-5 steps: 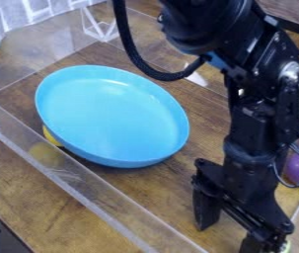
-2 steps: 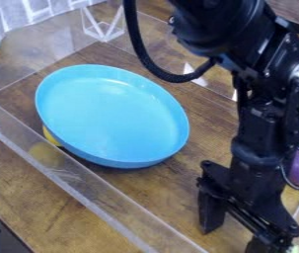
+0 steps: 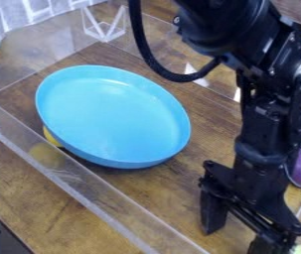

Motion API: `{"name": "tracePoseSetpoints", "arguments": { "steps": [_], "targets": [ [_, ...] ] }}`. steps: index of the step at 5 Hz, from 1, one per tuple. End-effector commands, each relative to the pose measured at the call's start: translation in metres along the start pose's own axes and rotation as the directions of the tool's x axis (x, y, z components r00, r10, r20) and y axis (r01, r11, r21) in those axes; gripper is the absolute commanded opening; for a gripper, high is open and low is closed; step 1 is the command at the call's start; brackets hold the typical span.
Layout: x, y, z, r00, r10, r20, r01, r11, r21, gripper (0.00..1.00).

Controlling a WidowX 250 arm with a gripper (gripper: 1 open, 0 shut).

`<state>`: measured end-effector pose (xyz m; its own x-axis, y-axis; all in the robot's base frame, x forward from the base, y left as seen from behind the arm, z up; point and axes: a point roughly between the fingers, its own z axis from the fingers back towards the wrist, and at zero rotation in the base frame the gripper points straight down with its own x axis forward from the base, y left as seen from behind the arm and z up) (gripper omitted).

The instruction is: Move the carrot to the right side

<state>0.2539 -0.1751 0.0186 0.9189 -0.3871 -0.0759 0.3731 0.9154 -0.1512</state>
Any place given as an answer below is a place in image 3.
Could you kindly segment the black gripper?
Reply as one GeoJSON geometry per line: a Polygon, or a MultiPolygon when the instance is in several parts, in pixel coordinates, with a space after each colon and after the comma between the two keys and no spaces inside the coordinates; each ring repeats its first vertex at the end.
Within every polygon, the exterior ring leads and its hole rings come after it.
{"type": "Polygon", "coordinates": [[[263,156],[237,143],[230,168],[212,160],[204,162],[204,231],[208,235],[217,232],[232,213],[256,234],[247,254],[289,254],[301,236],[301,222],[284,197],[299,150],[300,145],[293,145],[283,154],[263,156]]]}

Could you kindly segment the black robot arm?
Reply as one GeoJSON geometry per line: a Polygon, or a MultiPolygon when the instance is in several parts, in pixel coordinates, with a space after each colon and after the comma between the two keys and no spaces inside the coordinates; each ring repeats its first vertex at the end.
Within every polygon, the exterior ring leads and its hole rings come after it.
{"type": "Polygon", "coordinates": [[[204,163],[204,229],[234,215],[256,233],[248,254],[289,254],[301,236],[284,201],[301,148],[301,33],[269,0],[177,2],[184,42],[234,69],[241,92],[233,165],[204,163]]]}

